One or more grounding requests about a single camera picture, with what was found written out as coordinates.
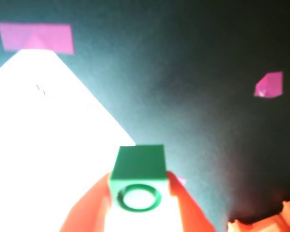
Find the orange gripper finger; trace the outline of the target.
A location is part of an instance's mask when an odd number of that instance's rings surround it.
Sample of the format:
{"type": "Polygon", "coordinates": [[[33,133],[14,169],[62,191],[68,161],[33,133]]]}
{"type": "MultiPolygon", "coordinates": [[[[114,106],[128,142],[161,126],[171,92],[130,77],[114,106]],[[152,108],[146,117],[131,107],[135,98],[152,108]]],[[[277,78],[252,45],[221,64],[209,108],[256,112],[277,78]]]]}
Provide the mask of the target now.
{"type": "Polygon", "coordinates": [[[108,187],[110,173],[99,179],[72,207],[61,232],[103,232],[111,205],[108,187]]]}
{"type": "Polygon", "coordinates": [[[168,180],[171,196],[178,200],[183,232],[214,232],[214,226],[171,171],[168,171],[168,180]]]}

